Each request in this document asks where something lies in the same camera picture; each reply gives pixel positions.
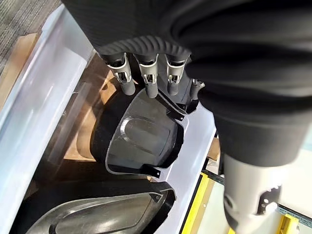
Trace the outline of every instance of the black plastic part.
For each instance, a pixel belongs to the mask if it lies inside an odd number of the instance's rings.
[[[175,96],[179,92],[179,84],[177,83],[169,83],[167,85],[167,91],[170,96]]]
[[[198,100],[198,92],[205,87],[202,81],[197,81],[196,84],[192,83],[190,89],[190,97],[192,100]]]
[[[145,91],[146,94],[149,98],[156,98],[157,94],[158,94],[158,86],[157,83],[152,84],[145,84]]]
[[[136,87],[133,79],[130,82],[120,83],[121,89],[125,95],[131,96],[135,93]]]
[[[148,98],[140,89],[133,97],[117,93],[96,123],[92,155],[111,173],[159,177],[160,171],[154,167],[169,167],[183,144],[183,127],[168,113],[183,119],[160,95]]]
[[[176,200],[175,193],[166,182],[151,183],[146,179],[129,179],[105,182],[65,182],[40,189],[22,202],[10,234],[25,234],[45,213],[69,201],[144,193],[162,195],[163,191],[168,192],[165,202],[142,232],[154,233],[167,218]]]

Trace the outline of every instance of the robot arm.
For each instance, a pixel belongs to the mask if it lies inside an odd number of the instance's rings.
[[[167,55],[171,95],[185,66],[225,154],[228,223],[238,233],[257,228],[276,207],[311,121],[311,1],[63,2],[125,93],[133,93],[125,52],[135,55],[151,98],[157,54]]]

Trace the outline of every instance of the black plastic cover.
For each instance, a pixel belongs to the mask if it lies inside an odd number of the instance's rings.
[[[26,199],[10,234],[151,234],[175,199],[168,183],[146,179],[61,183]]]
[[[161,94],[147,97],[144,90],[135,96],[116,94],[96,123],[91,153],[111,173],[159,177],[155,167],[167,168],[183,143],[183,119]]]

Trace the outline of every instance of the gray carpet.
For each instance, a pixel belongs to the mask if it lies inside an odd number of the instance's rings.
[[[19,36],[41,32],[60,0],[0,0],[0,74]]]

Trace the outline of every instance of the yellow metal frame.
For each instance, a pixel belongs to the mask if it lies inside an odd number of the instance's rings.
[[[276,234],[296,234],[298,223],[299,219],[286,214],[281,218]]]
[[[210,180],[206,174],[204,174],[204,173],[200,173],[200,174],[202,175],[202,178],[201,178],[198,190],[196,192],[194,201],[192,203],[190,212],[187,216],[185,225],[183,227],[182,234],[190,234],[191,233],[191,230],[192,230],[196,215],[198,213],[201,201],[204,198],[204,194],[206,192],[208,182]]]
[[[232,228],[230,228],[228,234],[235,234],[234,230]]]

